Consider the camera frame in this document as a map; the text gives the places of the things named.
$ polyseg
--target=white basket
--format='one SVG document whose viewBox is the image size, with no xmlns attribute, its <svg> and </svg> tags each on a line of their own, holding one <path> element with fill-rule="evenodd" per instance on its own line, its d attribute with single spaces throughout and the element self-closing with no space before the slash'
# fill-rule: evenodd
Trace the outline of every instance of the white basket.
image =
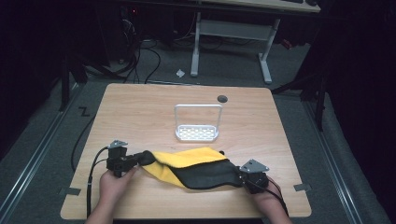
<svg viewBox="0 0 396 224">
<path fill-rule="evenodd" d="M 215 125 L 211 124 L 179 124 L 177 111 L 181 107 L 208 107 L 218 108 L 218 120 Z M 222 112 L 221 105 L 176 105 L 175 106 L 175 120 L 176 120 L 176 137 L 182 142 L 213 142 L 219 135 L 219 122 Z"/>
</svg>

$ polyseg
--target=perforated bottom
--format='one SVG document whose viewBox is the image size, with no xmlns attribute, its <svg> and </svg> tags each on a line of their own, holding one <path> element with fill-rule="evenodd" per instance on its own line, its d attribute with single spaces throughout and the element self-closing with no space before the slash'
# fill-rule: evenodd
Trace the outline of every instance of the perforated bottom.
<svg viewBox="0 0 396 224">
<path fill-rule="evenodd" d="M 208 125 L 189 125 L 177 128 L 181 141 L 213 141 L 217 137 L 216 127 Z"/>
</svg>

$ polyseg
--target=yellow and black fabric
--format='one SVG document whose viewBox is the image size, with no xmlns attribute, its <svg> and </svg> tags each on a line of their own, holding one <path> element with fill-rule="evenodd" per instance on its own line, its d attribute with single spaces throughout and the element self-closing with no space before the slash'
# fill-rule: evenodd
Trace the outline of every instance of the yellow and black fabric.
<svg viewBox="0 0 396 224">
<path fill-rule="evenodd" d="M 238 169 L 210 147 L 177 153 L 144 151 L 139 164 L 164 182 L 187 189 L 213 189 L 223 185 L 242 187 Z"/>
</svg>

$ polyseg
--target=yellow cloth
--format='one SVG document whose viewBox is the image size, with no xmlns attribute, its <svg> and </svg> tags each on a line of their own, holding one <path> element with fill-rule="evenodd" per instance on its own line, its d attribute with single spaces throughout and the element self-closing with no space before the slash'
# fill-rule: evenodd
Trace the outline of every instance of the yellow cloth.
<svg viewBox="0 0 396 224">
<path fill-rule="evenodd" d="M 161 181 L 168 182 L 182 188 L 186 187 L 180 182 L 169 167 L 185 168 L 200 163 L 227 159 L 224 155 L 211 147 L 199 147 L 176 153 L 151 153 L 154 155 L 156 161 L 150 165 L 143 166 L 143 168 Z"/>
</svg>

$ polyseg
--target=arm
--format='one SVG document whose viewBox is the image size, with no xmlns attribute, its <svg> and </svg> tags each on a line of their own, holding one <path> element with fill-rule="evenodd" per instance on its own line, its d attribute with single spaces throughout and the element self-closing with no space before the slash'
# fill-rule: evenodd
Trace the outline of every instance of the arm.
<svg viewBox="0 0 396 224">
<path fill-rule="evenodd" d="M 277 196 L 281 197 L 280 187 L 276 185 L 276 182 L 268 176 L 268 179 L 271 180 L 268 184 L 267 189 L 271 190 Z M 286 214 L 285 210 L 282 207 L 280 201 L 268 192 L 257 193 L 251 195 L 254 202 L 259 207 L 260 211 L 268 217 L 271 224 L 290 224 L 291 220 L 289 216 Z"/>
<path fill-rule="evenodd" d="M 113 223 L 114 208 L 136 170 L 136 168 L 130 170 L 121 178 L 115 177 L 111 171 L 102 174 L 99 203 L 88 217 L 86 224 Z"/>
</svg>

